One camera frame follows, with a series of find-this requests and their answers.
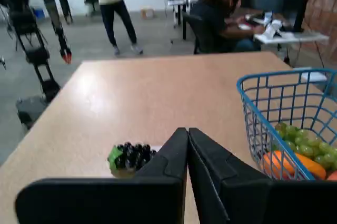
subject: sneaker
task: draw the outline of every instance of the sneaker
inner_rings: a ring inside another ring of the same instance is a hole
[[[141,49],[137,44],[132,44],[131,50],[136,54],[143,54],[143,49]]]
[[[118,46],[113,46],[113,47],[114,47],[114,53],[115,53],[115,55],[119,55],[121,53],[121,51],[118,48]]]

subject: green leaf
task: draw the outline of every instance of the green leaf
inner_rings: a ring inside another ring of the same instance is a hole
[[[109,166],[111,170],[117,170],[116,168],[116,164],[115,164],[115,159],[119,156],[121,156],[123,154],[123,152],[121,150],[119,150],[116,146],[114,146],[107,158],[108,162],[109,162]]]

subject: man sitting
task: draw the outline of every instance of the man sitting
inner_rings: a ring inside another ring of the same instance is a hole
[[[209,25],[214,36],[214,43],[219,52],[254,52],[261,47],[253,42],[254,34],[263,34],[265,28],[257,26],[251,30],[241,30],[239,23],[244,21],[240,17],[235,21],[226,21],[226,2],[229,0],[199,0],[193,5],[190,14],[201,17]]]

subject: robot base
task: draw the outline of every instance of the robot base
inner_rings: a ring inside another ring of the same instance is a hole
[[[49,103],[42,96],[33,96],[16,102],[17,115],[22,125],[29,130],[41,114],[46,110]]]

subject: wire basket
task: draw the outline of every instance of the wire basket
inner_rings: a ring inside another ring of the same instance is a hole
[[[317,178],[282,140],[274,126],[282,121],[306,129],[309,138],[321,137],[336,147],[337,100],[331,96],[336,73],[306,69],[247,75],[238,80],[250,153],[259,169],[269,177]],[[317,75],[326,77],[317,80]]]

